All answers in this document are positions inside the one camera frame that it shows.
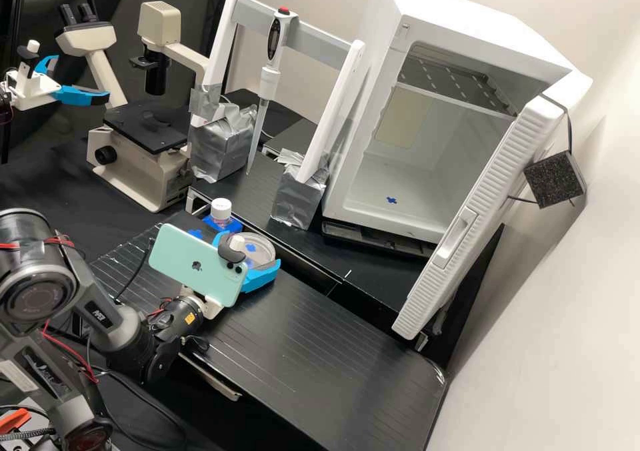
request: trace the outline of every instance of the black tabletop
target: black tabletop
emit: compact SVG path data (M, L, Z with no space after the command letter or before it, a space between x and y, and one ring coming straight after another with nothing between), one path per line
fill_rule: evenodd
M213 239L211 228L184 211L168 222ZM121 288L158 228L92 264L105 289ZM145 264L122 298L149 313L179 289ZM192 359L328 450L421 451L447 386L429 360L283 270L199 334L209 351L191 350Z

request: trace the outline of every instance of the cable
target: cable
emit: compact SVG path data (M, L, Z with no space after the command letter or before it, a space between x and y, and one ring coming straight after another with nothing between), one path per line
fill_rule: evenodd
M154 243L155 243L155 239L149 238L149 245L147 246L147 249L145 250L145 253L142 256L142 259L140 260L140 263L138 264L138 267L135 268L135 271L133 272L133 274L129 278L129 281L127 281L127 283L122 287L122 289L118 292L118 294L113 296L113 302L115 302L115 303L118 302L118 298L120 296L122 296L122 293L127 290L127 288L131 285L131 283L133 282L135 277L138 275L138 273L142 269L142 266L144 265L145 261L147 260L147 256L149 255L149 252L151 251L151 248L153 247Z
M538 201L532 201L531 199L524 199L522 197L515 197L512 195L508 195L507 199L513 199L514 201L526 202L530 204L538 204Z
M146 397L144 397L144 395L142 395L140 392L138 392L132 385L130 385L124 378L120 377L120 375L115 373L114 371L109 371L109 370L106 370L105 368L101 368L99 366L95 366L95 369L100 371L100 372L102 372L104 376L108 376L111 379L113 379L114 381L118 382L121 386L123 386L128 391L130 391L130 393L132 393L134 396L136 396L138 399L140 399L140 401L142 401L146 405L152 407L153 409L158 411L158 413L160 413L162 416L164 416L168 421L170 421L175 426L175 428L180 432L180 434L182 435L182 440L181 440L182 445L180 445L180 446L160 446L160 444L158 444L158 443L155 443L155 442L152 442L152 441L148 441L148 440L143 440L143 438L141 436L136 436L136 435L126 431L125 429L123 429L123 427L120 425L120 423L118 423L118 421L116 421L116 419L114 419L114 417L113 417L111 411L109 411L106 403L103 402L103 405L104 405L104 408L105 408L105 412L107 413L107 415L111 419L111 421L113 421L114 426L116 428L118 428L120 430L120 432L122 432L122 434L124 434L128 439L130 439L134 443L139 444L140 446L144 446L144 447L146 447L148 449L155 450L155 451L167 451L167 450L175 450L175 449L184 449L184 445L185 445L186 440L187 440L187 432L180 425L180 423L178 423L178 421L176 421L176 419L174 419L174 417L172 415L170 415L168 412L166 412L160 406L156 405L156 403L154 403L154 402L148 400Z
M91 367L91 331L89 331L89 335L87 336L87 352L86 352L87 366Z
M568 143L569 154L573 154L573 125L571 124L571 117L569 116L569 110L564 105L556 101L555 99L551 99L549 96L544 95L543 93L540 93L540 97L542 97L543 99L546 99L551 104L556 105L557 107L562 109L563 112L567 115L567 140L569 142Z
M40 333L42 334L42 337L45 338L47 341L54 343L56 346L58 346L59 348L62 348L66 352L71 353L71 355L74 358L78 359L78 361L80 361L82 366L85 367L85 375L88 377L88 379L90 379L90 381L92 381L94 384L97 384L98 379L95 377L95 373L93 372L93 369L87 363L87 361L85 361L85 359L80 355L78 351L69 347L67 344L63 343L62 341L54 338L51 334L48 334L47 333L48 328L49 328L49 320L45 322L45 327L42 329L42 331L40 331Z
M26 440L30 438L37 438L38 436L44 436L45 434L55 434L55 428L42 428L19 433L0 434L0 441Z

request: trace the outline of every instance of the microscope knob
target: microscope knob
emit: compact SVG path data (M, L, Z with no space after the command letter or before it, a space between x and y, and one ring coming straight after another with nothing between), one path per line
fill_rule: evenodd
M118 153L113 146L103 146L95 150L95 160L100 165L107 165L117 161Z
M234 234L229 240L229 247L234 251L243 252L245 249L245 238Z

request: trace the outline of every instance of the black foam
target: black foam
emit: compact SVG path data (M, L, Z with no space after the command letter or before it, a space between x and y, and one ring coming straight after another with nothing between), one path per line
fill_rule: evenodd
M585 182L569 151L525 168L525 177L540 209L585 193Z

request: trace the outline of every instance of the black cable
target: black cable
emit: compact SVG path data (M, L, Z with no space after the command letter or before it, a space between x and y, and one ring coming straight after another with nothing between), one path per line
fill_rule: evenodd
M55 428L42 428L42 429L33 430L33 431L0 434L0 442L14 441L14 440L22 441L30 438L37 438L38 436L44 436L45 434L55 434Z
M123 386L128 391L130 391L130 393L132 393L134 396L136 396L138 399L140 399L140 401L142 401L146 405L152 407L153 409L158 411L158 413L160 413L162 416L164 416L168 421L170 421L175 426L175 428L180 432L180 434L182 435L182 440L181 440L182 444L180 446L161 446L160 443L152 442L150 440L145 440L142 436L133 435L132 433L126 431L122 427L122 425L120 425L120 423L118 423L118 421L116 421L116 419L114 418L113 414L108 409L106 403L104 403L104 400L103 400L105 413L108 415L109 419L111 419L111 421L113 421L114 426L116 428L118 428L120 430L120 432L122 432L122 434L124 434L128 439L130 439L134 443L139 444L140 446L144 446L144 447L146 447L148 449L152 449L154 451L167 451L167 450L184 449L186 441L187 441L187 432L180 425L180 423L178 423L178 421L176 421L176 419L174 419L174 417L172 415L170 415L168 412L166 412L160 406L156 405L156 403L153 403L152 401L150 401L146 397L144 397L144 395L142 395L142 393L138 392L132 385L130 385L124 378L120 377L120 375L117 374L116 372L106 370L105 368L101 368L99 366L94 366L93 369L104 373L104 376L108 376L111 379L113 379L114 381L118 382L121 386Z
M516 196L512 196L512 195L508 195L507 199L513 199L514 201L527 202L527 203L530 203L530 204L538 204L538 201L532 201L531 199L524 199L522 197L516 197Z
M569 116L569 110L566 108L566 106L560 104L555 99L551 99L548 95L544 95L541 93L540 97L546 99L551 104L556 105L567 115L567 140L569 144L569 154L573 154L573 125L571 124L571 116Z
M87 361L87 365L91 367L91 331L89 331L89 335L87 336L87 355L85 356L85 361Z
M118 298L120 296L122 296L122 293L127 290L127 288L131 285L131 283L133 282L135 277L138 275L138 273L142 269L142 266L144 265L145 261L147 260L147 256L149 255L149 252L151 251L151 248L153 247L153 243L155 243L155 239L149 238L149 245L147 246L147 249L145 250L145 253L142 256L142 259L140 260L140 264L138 264L138 267L135 269L135 271L133 272L133 274L129 278L129 281L127 281L127 283L122 287L122 289L118 292L118 294L113 296L113 302L115 302L115 303L118 302Z

